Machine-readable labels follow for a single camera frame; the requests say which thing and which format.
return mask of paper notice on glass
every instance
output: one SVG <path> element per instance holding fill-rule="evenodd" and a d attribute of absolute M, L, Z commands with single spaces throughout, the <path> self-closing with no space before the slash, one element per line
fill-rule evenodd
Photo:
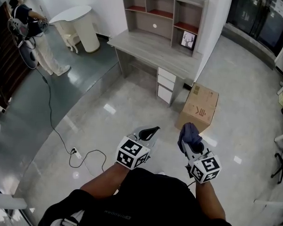
<path fill-rule="evenodd" d="M 275 2 L 275 12 L 280 14 L 283 17 L 283 1 L 282 0 L 277 0 Z"/>

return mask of white pants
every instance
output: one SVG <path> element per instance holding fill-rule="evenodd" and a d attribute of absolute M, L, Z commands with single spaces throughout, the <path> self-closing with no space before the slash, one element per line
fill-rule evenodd
<path fill-rule="evenodd" d="M 45 34 L 40 33 L 36 37 L 31 38 L 29 41 L 33 48 L 35 47 L 35 49 L 32 50 L 33 55 L 39 61 L 43 69 L 49 74 L 52 74 L 53 72 L 55 74 L 59 74 L 63 67 L 53 57 Z"/>

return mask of electrical outlet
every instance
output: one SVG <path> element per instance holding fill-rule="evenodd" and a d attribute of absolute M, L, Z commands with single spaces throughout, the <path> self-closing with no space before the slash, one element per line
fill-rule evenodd
<path fill-rule="evenodd" d="M 76 157 L 78 158 L 78 159 L 81 159 L 82 158 L 82 156 L 81 156 L 81 154 L 79 153 L 79 151 L 77 150 L 77 148 L 72 148 L 72 150 L 76 150 L 76 153 L 75 153 L 75 155 L 76 155 Z"/>

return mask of woman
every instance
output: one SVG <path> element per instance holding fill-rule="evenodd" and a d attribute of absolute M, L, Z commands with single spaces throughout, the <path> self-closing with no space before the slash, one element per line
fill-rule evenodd
<path fill-rule="evenodd" d="M 50 46 L 47 42 L 45 34 L 39 28 L 35 19 L 46 21 L 42 15 L 34 12 L 31 8 L 24 4 L 23 0 L 10 0 L 9 4 L 12 8 L 13 18 L 19 19 L 23 24 L 28 24 L 28 39 L 35 45 L 33 55 L 37 58 L 40 65 L 50 75 L 55 73 L 60 76 L 70 69 L 70 66 L 61 66 L 56 59 L 54 59 Z"/>

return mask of cardboard box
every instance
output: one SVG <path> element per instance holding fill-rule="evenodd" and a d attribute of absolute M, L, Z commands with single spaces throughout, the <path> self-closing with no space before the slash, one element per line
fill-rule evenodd
<path fill-rule="evenodd" d="M 212 122 L 218 98 L 217 92 L 194 83 L 175 126 L 181 130 L 185 123 L 191 122 L 199 132 L 204 131 Z"/>

